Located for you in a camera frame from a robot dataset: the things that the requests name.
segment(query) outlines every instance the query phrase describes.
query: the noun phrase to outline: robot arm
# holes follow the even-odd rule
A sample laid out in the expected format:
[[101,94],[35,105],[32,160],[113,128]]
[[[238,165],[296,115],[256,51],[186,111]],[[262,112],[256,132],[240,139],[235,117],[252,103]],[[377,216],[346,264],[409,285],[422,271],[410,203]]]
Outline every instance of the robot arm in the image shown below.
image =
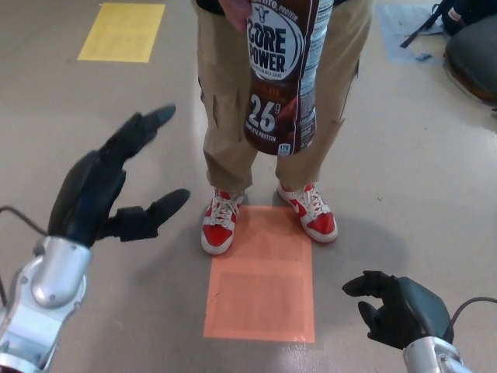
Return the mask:
[[366,302],[358,304],[370,328],[367,336],[403,350],[408,373],[471,373],[452,345],[455,319],[451,320],[443,300],[427,288],[407,277],[364,271],[342,289],[351,297],[383,301],[379,309]]
[[49,371],[64,324],[85,300],[96,240],[157,237],[158,227],[189,199],[188,190],[176,190],[147,210],[125,207],[109,217],[126,179],[124,163],[154,139],[175,110],[165,106],[133,115],[67,174],[47,235],[35,245],[35,257],[14,276],[7,304],[0,309],[0,373]]
[[403,355],[408,373],[472,373],[456,347],[434,336],[410,343]]

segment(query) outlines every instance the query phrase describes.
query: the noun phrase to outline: sneaker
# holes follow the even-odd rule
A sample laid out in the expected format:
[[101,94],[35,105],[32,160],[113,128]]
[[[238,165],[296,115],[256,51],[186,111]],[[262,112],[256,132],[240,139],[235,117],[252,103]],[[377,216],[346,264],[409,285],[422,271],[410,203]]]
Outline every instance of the sneaker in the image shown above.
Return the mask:
[[233,242],[244,194],[230,195],[218,189],[203,218],[202,248],[211,255],[225,253]]
[[295,191],[286,190],[280,184],[277,192],[297,212],[302,227],[312,239],[320,243],[329,243],[338,237],[339,230],[336,227],[335,217],[314,184]]

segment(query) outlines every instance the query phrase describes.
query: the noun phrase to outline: protein shake bottle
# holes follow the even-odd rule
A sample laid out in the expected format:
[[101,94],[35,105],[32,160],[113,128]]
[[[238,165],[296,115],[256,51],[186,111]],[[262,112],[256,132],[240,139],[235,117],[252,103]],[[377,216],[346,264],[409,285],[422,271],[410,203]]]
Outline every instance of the protein shake bottle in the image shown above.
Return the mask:
[[292,155],[316,130],[315,78],[333,0],[252,0],[252,85],[245,136],[270,155]]

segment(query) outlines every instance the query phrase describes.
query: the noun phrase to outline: black cable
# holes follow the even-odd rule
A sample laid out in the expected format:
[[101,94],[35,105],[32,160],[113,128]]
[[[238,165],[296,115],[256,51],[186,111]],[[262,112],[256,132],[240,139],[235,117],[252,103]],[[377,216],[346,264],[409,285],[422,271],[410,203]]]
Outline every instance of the black cable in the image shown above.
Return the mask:
[[[3,211],[10,211],[17,218],[19,218],[22,221],[24,221],[32,230],[36,231],[37,233],[40,233],[41,235],[48,235],[47,231],[45,231],[37,223],[35,223],[32,219],[30,219],[27,216],[25,216],[21,211],[19,211],[15,207],[12,207],[12,206],[1,206],[0,207],[0,214]],[[2,305],[4,307],[7,305],[7,293],[5,292],[5,287],[3,286],[2,277],[0,277],[0,301],[2,302]]]
[[37,223],[35,223],[32,219],[30,219],[27,216],[25,216],[21,211],[19,211],[15,207],[12,207],[12,206],[1,206],[0,207],[0,213],[2,213],[3,211],[10,211],[10,212],[12,212],[15,216],[17,216],[19,219],[21,219],[26,224],[28,224],[28,226],[32,230],[40,233],[41,235],[48,235],[47,231],[45,231]]
[[454,327],[454,324],[456,323],[457,318],[459,317],[459,315],[461,314],[461,312],[463,312],[464,309],[466,307],[468,307],[471,303],[476,303],[476,302],[491,302],[491,303],[496,303],[497,304],[497,299],[495,299],[495,298],[489,298],[489,297],[476,297],[476,298],[471,298],[471,299],[467,300],[465,303],[463,303],[457,309],[457,311],[454,313],[454,316],[452,316],[452,319],[450,320],[449,326],[447,327],[447,329],[445,330],[445,333],[443,334],[443,338],[445,340],[449,336],[450,331]]

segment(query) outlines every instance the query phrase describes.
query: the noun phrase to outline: white shoelace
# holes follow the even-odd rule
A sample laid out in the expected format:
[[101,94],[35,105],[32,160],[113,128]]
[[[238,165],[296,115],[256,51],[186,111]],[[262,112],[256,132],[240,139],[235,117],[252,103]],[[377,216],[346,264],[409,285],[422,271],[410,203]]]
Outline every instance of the white shoelace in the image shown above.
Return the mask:
[[231,221],[233,214],[238,215],[240,209],[238,208],[237,199],[239,198],[239,196],[232,199],[221,196],[214,197],[210,206],[210,225],[222,225],[225,227]]
[[312,188],[309,191],[302,191],[301,196],[297,200],[304,205],[308,213],[312,215],[313,220],[321,214],[330,212],[328,205],[325,204],[316,188]]

